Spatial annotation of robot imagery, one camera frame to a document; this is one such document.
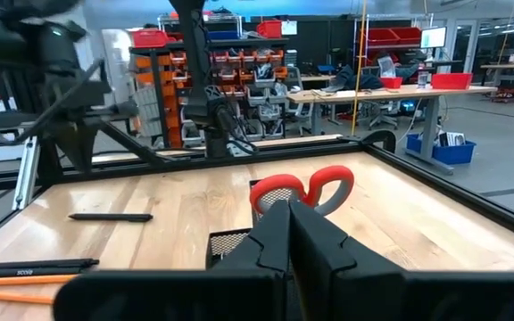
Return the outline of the silver aluminium extrusion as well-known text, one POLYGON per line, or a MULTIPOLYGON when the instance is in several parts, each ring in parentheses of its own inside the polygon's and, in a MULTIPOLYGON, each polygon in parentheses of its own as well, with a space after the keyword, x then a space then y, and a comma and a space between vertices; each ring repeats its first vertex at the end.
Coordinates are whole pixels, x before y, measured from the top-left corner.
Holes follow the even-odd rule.
POLYGON ((38 138, 32 136, 24 144, 15 192, 12 198, 12 210, 24 210, 31 203, 37 179, 39 156, 40 146, 38 138))

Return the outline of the white computer monitor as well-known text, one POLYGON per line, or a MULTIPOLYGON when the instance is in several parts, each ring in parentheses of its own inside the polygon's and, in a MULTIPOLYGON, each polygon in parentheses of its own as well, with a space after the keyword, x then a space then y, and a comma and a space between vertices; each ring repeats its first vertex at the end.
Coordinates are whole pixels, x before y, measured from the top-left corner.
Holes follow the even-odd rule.
POLYGON ((434 27, 421 30, 420 48, 434 49, 445 46, 446 27, 434 27))

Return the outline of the red-handled scissors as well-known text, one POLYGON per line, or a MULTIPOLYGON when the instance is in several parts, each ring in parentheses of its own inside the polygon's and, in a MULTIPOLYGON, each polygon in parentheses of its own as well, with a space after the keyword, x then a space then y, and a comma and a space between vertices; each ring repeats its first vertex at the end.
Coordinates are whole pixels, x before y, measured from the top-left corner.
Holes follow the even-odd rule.
POLYGON ((354 174, 346 166, 332 165, 313 173, 308 181, 308 190, 303 182, 291 174, 276 174, 257 182, 249 194, 255 212, 264 214, 276 201, 296 200, 312 207, 321 216, 336 211, 349 197, 354 187, 354 174), (338 182, 336 191, 325 202, 320 203, 323 188, 338 182))

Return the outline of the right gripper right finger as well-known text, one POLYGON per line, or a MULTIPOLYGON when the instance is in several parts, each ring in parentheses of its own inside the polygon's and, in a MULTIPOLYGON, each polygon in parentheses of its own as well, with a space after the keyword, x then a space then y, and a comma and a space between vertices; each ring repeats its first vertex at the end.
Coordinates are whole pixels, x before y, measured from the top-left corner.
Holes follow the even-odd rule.
POLYGON ((400 321, 403 268, 301 202, 290 256, 305 321, 400 321))

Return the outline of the blue plastic bin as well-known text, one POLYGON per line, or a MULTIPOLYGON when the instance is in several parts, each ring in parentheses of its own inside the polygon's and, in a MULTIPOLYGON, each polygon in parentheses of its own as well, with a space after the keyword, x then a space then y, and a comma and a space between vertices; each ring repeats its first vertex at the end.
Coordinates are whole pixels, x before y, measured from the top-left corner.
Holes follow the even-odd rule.
MULTIPOLYGON (((418 134, 408 134, 406 148, 413 152, 420 152, 422 140, 418 134)), ((447 165, 468 164, 472 161, 474 149, 477 144, 467 141, 462 145, 437 146, 433 147, 432 157, 447 165)))

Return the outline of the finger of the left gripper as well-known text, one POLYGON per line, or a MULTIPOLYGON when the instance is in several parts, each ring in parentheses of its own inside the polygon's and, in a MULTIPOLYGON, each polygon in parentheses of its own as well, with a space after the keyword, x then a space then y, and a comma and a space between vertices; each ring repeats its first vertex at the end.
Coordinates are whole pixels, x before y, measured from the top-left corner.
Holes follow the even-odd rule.
POLYGON ((74 165, 83 173, 90 173, 92 170, 92 158, 97 131, 97 128, 78 129, 74 165))
POLYGON ((79 168, 79 145, 73 128, 56 128, 52 136, 75 169, 79 168))

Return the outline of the silver frame bracket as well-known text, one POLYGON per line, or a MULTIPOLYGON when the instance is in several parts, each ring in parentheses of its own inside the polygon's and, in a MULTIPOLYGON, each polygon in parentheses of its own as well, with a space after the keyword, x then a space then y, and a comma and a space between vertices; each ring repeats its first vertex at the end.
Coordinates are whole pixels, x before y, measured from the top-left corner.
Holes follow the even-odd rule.
POLYGON ((243 139, 230 139, 226 146, 233 157, 252 156, 259 152, 256 145, 243 139))

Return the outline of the dark jacket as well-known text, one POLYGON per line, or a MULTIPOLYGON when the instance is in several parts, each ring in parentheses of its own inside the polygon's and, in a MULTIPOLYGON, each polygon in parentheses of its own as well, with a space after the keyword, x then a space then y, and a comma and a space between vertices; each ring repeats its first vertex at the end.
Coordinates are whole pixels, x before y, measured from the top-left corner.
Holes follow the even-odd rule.
POLYGON ((349 90, 376 90, 383 88, 380 78, 372 74, 357 74, 350 65, 345 65, 329 81, 329 85, 322 88, 323 92, 335 93, 349 90))

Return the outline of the black mesh desk organizer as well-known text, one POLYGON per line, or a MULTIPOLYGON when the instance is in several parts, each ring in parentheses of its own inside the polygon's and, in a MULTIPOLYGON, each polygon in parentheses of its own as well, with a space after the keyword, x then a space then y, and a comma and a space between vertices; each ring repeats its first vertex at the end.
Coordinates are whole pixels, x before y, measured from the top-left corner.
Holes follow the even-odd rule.
POLYGON ((253 227, 212 233, 206 268, 219 273, 282 278, 289 271, 290 204, 276 201, 253 227))

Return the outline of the white box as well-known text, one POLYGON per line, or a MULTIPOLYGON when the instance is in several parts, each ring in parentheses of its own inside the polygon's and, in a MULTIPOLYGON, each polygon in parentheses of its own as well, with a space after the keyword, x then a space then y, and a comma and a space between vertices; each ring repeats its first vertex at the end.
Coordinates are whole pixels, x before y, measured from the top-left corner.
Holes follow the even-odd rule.
POLYGON ((0 161, 20 160, 24 151, 24 145, 0 145, 0 161))

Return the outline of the office chair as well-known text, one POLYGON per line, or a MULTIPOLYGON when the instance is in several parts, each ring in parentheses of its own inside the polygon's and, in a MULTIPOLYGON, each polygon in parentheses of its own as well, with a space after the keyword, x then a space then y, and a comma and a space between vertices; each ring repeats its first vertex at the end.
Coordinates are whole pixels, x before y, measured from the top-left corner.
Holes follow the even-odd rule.
POLYGON ((394 129, 398 128, 398 120, 396 116, 399 111, 398 102, 384 102, 376 101, 374 103, 368 103, 369 107, 369 130, 379 126, 381 123, 391 125, 394 129))

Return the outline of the wooden top desk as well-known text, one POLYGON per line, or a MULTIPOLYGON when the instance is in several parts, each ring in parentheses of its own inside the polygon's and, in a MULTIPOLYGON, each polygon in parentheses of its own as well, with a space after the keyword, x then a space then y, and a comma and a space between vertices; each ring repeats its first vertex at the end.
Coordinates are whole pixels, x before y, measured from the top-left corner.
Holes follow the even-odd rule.
POLYGON ((484 94, 495 92, 495 87, 470 86, 468 89, 433 89, 431 86, 418 88, 417 85, 405 85, 399 89, 378 89, 371 93, 356 92, 353 90, 326 93, 319 90, 304 90, 295 94, 288 94, 291 103, 311 103, 312 119, 311 131, 317 136, 320 134, 318 108, 321 104, 354 104, 364 101, 401 101, 403 99, 430 99, 425 110, 425 125, 420 151, 408 149, 404 151, 413 158, 419 159, 436 167, 446 175, 453 173, 453 167, 442 163, 432 157, 433 141, 436 135, 437 119, 440 110, 440 98, 448 95, 484 94))

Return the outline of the orange pencil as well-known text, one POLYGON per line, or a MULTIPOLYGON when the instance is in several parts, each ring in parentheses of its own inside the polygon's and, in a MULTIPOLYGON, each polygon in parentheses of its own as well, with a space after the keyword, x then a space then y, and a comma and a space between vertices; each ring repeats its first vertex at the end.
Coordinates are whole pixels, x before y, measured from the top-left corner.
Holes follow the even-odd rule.
POLYGON ((52 305, 54 299, 46 296, 27 295, 23 293, 0 292, 1 301, 21 302, 21 303, 34 303, 52 305))
POLYGON ((74 277, 76 277, 76 275, 0 277, 0 286, 25 284, 63 284, 70 281, 74 277))

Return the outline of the parts bin shelf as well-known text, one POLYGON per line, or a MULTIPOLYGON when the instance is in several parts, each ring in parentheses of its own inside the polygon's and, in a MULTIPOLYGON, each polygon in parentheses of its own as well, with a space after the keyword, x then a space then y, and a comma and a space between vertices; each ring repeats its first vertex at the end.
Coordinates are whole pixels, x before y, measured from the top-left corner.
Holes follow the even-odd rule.
MULTIPOLYGON (((240 122, 237 132, 249 141, 285 135, 285 46, 281 38, 210 42, 212 80, 240 122)), ((184 112, 194 73, 183 43, 131 47, 129 53, 137 66, 133 98, 140 108, 143 135, 160 147, 202 145, 204 132, 184 112)))

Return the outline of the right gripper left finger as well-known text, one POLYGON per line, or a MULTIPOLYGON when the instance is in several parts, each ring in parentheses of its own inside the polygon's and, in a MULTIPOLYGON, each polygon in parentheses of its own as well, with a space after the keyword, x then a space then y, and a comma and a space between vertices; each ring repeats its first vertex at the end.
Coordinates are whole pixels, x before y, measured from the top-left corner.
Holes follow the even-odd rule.
POLYGON ((223 272, 211 321, 285 321, 290 209, 275 202, 251 229, 211 235, 211 269, 223 272))

